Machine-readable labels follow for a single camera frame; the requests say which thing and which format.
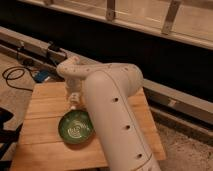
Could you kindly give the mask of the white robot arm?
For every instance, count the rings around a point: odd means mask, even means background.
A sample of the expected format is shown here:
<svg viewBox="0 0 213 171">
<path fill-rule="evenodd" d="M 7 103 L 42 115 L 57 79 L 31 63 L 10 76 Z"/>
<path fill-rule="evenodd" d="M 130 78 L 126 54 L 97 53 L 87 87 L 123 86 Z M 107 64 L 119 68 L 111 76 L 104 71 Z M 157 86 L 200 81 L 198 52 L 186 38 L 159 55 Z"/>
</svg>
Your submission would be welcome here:
<svg viewBox="0 0 213 171">
<path fill-rule="evenodd" d="M 161 171 L 128 98 L 142 87 L 141 70 L 131 63 L 81 64 L 76 57 L 57 66 L 69 91 L 83 82 L 86 109 L 110 171 Z"/>
</svg>

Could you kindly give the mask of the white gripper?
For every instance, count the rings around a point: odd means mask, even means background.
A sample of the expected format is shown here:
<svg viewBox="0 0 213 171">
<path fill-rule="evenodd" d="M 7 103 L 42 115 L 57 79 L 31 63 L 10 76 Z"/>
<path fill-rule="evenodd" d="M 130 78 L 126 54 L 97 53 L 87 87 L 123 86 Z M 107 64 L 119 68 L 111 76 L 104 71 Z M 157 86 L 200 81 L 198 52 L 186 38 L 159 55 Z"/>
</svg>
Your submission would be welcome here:
<svg viewBox="0 0 213 171">
<path fill-rule="evenodd" d="M 80 79 L 67 79 L 66 90 L 67 90 L 67 100 L 70 102 L 70 110 L 75 109 L 73 102 L 79 102 L 82 95 L 82 82 Z"/>
</svg>

